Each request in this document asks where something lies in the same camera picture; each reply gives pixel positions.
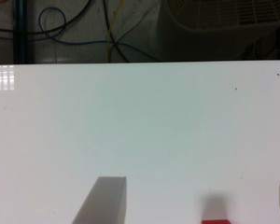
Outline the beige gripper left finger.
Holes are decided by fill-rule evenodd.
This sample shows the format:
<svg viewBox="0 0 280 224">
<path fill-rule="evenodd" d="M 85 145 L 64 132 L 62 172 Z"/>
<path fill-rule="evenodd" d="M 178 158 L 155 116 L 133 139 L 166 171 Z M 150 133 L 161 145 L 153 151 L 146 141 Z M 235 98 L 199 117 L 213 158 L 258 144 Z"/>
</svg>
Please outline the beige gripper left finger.
<svg viewBox="0 0 280 224">
<path fill-rule="evenodd" d="M 100 176 L 72 224 L 125 224 L 126 209 L 126 177 Z"/>
</svg>

